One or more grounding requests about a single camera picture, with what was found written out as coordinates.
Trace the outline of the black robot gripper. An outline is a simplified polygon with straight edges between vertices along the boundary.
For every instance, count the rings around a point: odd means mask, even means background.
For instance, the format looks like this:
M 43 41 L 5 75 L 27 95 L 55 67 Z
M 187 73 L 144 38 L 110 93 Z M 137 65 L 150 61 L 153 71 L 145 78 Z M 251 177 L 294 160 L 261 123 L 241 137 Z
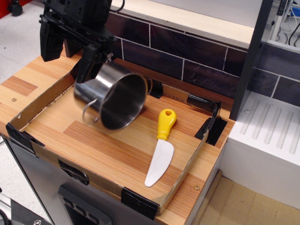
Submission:
M 60 57 L 64 39 L 83 49 L 79 60 L 77 83 L 95 79 L 101 67 L 110 61 L 111 46 L 116 38 L 105 27 L 111 0 L 44 0 L 40 16 L 40 51 L 42 59 Z

